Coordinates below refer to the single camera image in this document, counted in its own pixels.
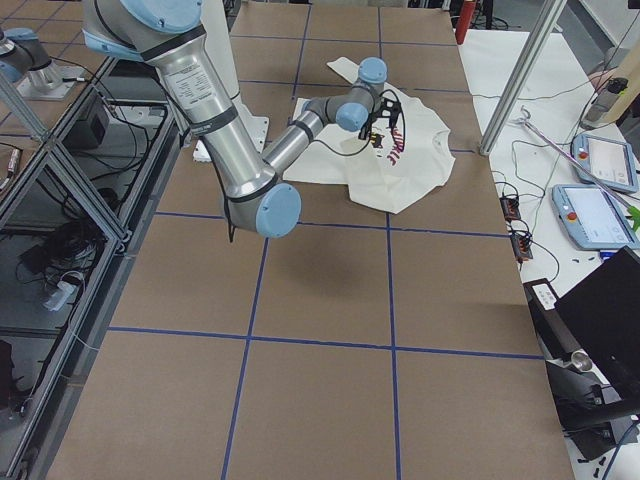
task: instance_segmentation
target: black monitor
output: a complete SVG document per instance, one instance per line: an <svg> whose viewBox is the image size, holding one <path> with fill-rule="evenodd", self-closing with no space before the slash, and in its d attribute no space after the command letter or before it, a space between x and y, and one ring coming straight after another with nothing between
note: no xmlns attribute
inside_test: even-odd
<svg viewBox="0 0 640 480"><path fill-rule="evenodd" d="M620 249L556 310L620 396L640 397L640 258Z"/></svg>

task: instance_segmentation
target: blue cable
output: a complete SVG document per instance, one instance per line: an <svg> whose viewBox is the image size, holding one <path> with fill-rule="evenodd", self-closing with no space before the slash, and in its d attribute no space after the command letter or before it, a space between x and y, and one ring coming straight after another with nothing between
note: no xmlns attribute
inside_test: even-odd
<svg viewBox="0 0 640 480"><path fill-rule="evenodd" d="M613 455L611 456L611 460L609 461L609 465L607 465L607 469L604 471L604 475L602 475L602 480L607 480L607 476L609 476L609 471L611 470L611 467L613 466L613 462L615 461L616 457L618 456L618 453L620 452L620 449L622 448L622 445L624 445L624 442L627 439L627 437L629 436L629 434L633 430L635 430L636 426L639 423L640 423L640 421L633 422L631 425L629 425L629 428L627 428L627 431L624 432L624 434L622 435L622 438L618 442L618 445L616 445L616 449L613 451Z"/></svg>

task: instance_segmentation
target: red cylinder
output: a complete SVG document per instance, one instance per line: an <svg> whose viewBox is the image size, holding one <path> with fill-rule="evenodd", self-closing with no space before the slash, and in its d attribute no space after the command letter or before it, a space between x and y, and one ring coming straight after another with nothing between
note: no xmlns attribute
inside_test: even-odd
<svg viewBox="0 0 640 480"><path fill-rule="evenodd" d="M458 23L456 23L456 43L458 45L464 43L464 37L467 35L467 30L469 30L473 12L475 11L476 0L465 0L460 10L460 18L458 19Z"/></svg>

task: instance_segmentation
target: blue and white device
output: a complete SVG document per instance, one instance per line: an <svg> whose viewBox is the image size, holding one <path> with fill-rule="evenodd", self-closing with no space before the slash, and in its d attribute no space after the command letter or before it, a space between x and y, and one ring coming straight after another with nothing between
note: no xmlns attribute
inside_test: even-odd
<svg viewBox="0 0 640 480"><path fill-rule="evenodd" d="M638 191L633 150L627 142L581 133L573 140L571 153L584 168L613 190ZM576 171L583 183L593 183L584 172Z"/></svg>
<svg viewBox="0 0 640 480"><path fill-rule="evenodd" d="M640 242L622 210L600 188L556 185L553 204L569 236L582 250L614 250Z"/></svg>

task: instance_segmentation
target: blue cap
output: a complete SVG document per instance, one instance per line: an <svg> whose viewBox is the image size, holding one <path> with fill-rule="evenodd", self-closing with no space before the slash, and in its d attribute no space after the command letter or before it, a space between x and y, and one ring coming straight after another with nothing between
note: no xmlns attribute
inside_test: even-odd
<svg viewBox="0 0 640 480"><path fill-rule="evenodd" d="M9 40L37 40L38 36L30 28L11 28L4 32Z"/></svg>
<svg viewBox="0 0 640 480"><path fill-rule="evenodd" d="M163 33L184 33L200 23L203 0L120 0L136 20Z"/></svg>
<svg viewBox="0 0 640 480"><path fill-rule="evenodd" d="M360 62L358 78L367 83L384 83L387 81L387 64L378 57L365 58Z"/></svg>
<svg viewBox="0 0 640 480"><path fill-rule="evenodd" d="M143 61L142 56L136 50L112 42L111 40L100 38L86 30L82 30L82 32L84 33L84 43L95 52L122 60L131 60L133 62Z"/></svg>
<svg viewBox="0 0 640 480"><path fill-rule="evenodd" d="M269 190L256 213L256 230L263 237L283 237L296 226L302 200L298 191L288 183L279 183Z"/></svg>
<svg viewBox="0 0 640 480"><path fill-rule="evenodd" d="M0 60L0 72L2 72L11 83L15 83L22 78L22 73L20 73L19 70L2 60Z"/></svg>
<svg viewBox="0 0 640 480"><path fill-rule="evenodd" d="M336 112L336 123L347 132L357 132L369 118L369 111L361 103L349 102Z"/></svg>

